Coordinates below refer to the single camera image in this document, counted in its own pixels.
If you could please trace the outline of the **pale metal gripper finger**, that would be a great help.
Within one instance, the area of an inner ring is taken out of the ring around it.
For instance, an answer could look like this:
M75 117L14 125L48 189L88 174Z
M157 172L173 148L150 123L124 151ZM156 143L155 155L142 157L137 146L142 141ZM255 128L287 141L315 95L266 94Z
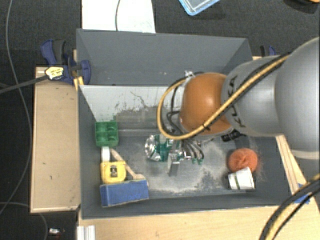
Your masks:
M178 175L180 162L177 160L168 160L168 175L170 177L176 177Z

